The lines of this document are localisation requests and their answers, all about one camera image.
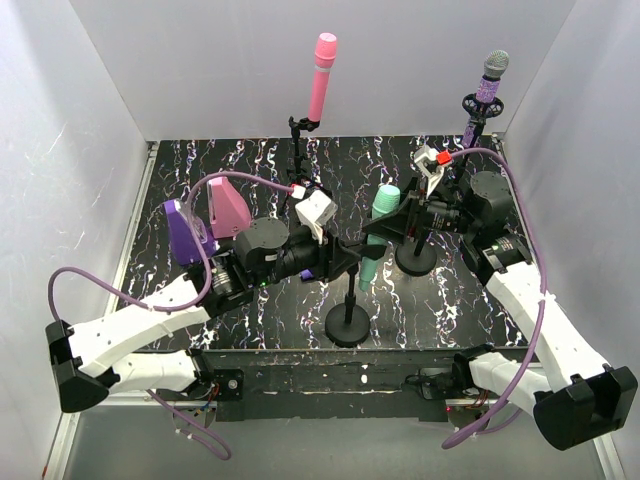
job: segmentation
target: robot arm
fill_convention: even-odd
[[[531,339],[541,300],[540,274],[527,247],[506,226],[513,208],[509,185],[499,174],[480,172],[462,198],[455,198],[438,191],[447,160],[434,149],[418,150],[414,161],[427,188],[419,188],[414,179],[399,208],[364,230],[399,244],[419,238],[420,229],[461,234],[465,264]],[[451,374],[444,374],[446,381],[459,390],[475,387],[502,395],[520,365],[492,350],[482,345],[456,354]],[[535,418],[549,443],[565,450],[624,425],[636,378],[627,367],[613,369],[548,293],[535,353],[545,375],[526,370],[509,401]]]
[[[211,372],[191,353],[132,352],[250,303],[257,288],[303,271],[303,281],[330,282],[362,256],[378,259],[384,254],[385,246],[346,244],[324,230],[335,204],[321,191],[298,203],[296,210],[303,225],[294,231],[289,232],[275,218],[256,219],[236,236],[231,248],[211,257],[211,288],[196,306],[168,313],[130,305],[90,322],[48,325],[62,411],[93,407],[109,393],[149,388],[180,392],[210,383]],[[204,266],[192,264],[187,273],[143,301],[146,305],[183,305],[196,298],[204,284]]]

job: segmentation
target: red clip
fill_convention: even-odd
[[[438,165],[446,165],[451,162],[451,154],[445,150],[436,155],[436,160],[438,161]]]

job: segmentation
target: pink microphone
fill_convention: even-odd
[[[311,104],[309,105],[309,120],[320,123],[324,97],[329,85],[329,72],[336,59],[338,39],[332,33],[321,33],[316,43],[316,72],[311,87]]]

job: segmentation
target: white enclosure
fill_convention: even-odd
[[[579,1],[507,131],[551,289],[586,340],[640,374],[640,4]],[[614,434],[640,478],[640,402]]]
[[[339,47],[320,136],[461,133],[484,58],[509,52],[487,130],[507,132],[550,289],[640,376],[639,22],[637,0],[0,2],[0,478],[46,464],[60,418],[48,277],[75,265],[113,278],[145,140],[287,136],[323,31]],[[56,298],[70,323],[107,301],[73,277]],[[639,402],[614,436],[628,478]]]
[[[286,136],[318,34],[338,36],[321,136],[464,129],[492,50],[504,131],[575,0],[71,0],[147,140]]]
[[[44,327],[47,280],[113,278],[146,144],[67,0],[0,2],[0,478],[39,478],[60,418]],[[107,295],[62,278],[71,323]]]

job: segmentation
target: marbled black surface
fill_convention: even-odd
[[[427,144],[440,150],[460,150],[459,136],[303,138],[312,176],[334,193],[338,213],[331,226],[343,238],[356,239],[381,183],[400,188],[411,178],[413,152]],[[495,148],[490,137],[481,144]],[[186,199],[190,185],[223,169],[250,172],[286,183],[290,139],[163,141],[144,202],[123,289],[144,297],[182,273],[169,249],[163,202]],[[490,159],[474,155],[468,171],[500,171]],[[254,218],[275,215],[283,193],[234,180]],[[196,213],[208,219],[203,190]],[[515,213],[510,224],[518,227]],[[362,348],[423,349],[469,347],[485,342],[499,346],[522,344],[523,339],[503,308],[466,269],[455,234],[431,235],[436,268],[422,278],[403,274],[393,260],[393,249],[378,268],[372,289],[357,290],[358,302],[372,318],[371,336]],[[324,335],[329,309],[342,302],[347,275],[331,284],[301,284],[292,277],[256,293],[243,308],[176,332],[149,349],[200,348],[333,348]]]

